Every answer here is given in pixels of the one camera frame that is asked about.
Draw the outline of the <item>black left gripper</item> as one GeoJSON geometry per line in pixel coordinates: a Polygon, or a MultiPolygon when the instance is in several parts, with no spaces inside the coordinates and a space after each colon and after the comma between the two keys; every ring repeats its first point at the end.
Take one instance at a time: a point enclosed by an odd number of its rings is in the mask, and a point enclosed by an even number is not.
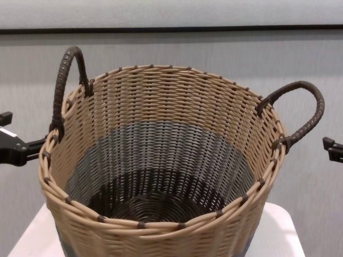
{"type": "MultiPolygon", "coordinates": [[[[12,123],[12,112],[0,114],[0,125],[9,125],[12,123]]],[[[27,161],[39,158],[39,152],[46,142],[47,135],[40,140],[23,142],[16,134],[1,127],[1,164],[10,164],[17,167],[24,166],[27,161]]]]}

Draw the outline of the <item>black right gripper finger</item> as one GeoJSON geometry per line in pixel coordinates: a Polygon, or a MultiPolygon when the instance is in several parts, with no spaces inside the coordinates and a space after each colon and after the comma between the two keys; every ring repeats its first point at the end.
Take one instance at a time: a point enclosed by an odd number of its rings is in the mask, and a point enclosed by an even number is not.
{"type": "Polygon", "coordinates": [[[343,145],[328,137],[324,137],[322,141],[324,149],[328,152],[329,160],[343,163],[343,145]]]}

